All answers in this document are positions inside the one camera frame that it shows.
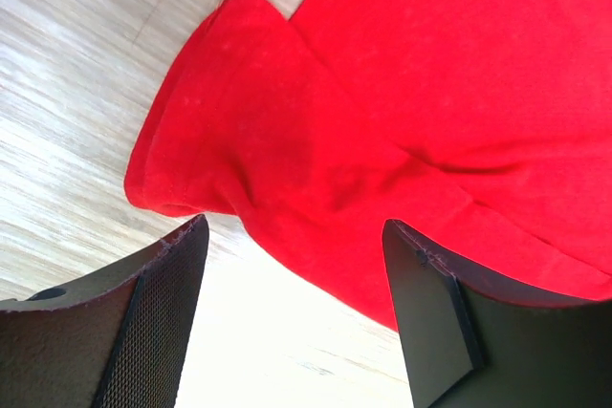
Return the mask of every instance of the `garment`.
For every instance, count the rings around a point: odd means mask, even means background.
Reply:
[[[543,289],[612,297],[612,0],[225,0],[125,178],[170,216],[238,215],[288,269],[395,328],[401,219]]]

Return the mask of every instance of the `wood grain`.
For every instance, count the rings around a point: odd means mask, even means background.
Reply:
[[[272,0],[289,14],[300,0]],[[172,59],[219,0],[0,0],[0,298],[25,298],[181,221],[122,178]],[[396,334],[209,215],[207,273],[178,407],[410,406]]]

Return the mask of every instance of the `red fabric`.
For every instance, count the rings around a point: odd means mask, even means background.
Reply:
[[[528,284],[612,297],[612,0],[225,0],[170,68],[125,179],[240,216],[395,328],[401,219]]]

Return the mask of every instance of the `dark object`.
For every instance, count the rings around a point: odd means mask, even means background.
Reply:
[[[387,222],[415,408],[612,406],[612,301],[540,290]]]
[[[173,407],[207,250],[196,217],[108,267],[0,302],[0,406]]]

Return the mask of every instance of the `wooden surface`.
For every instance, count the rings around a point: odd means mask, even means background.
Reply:
[[[289,14],[299,0],[272,0]],[[0,298],[100,268],[181,221],[122,177],[164,73],[219,0],[0,0]],[[177,407],[409,407],[396,334],[209,215]]]

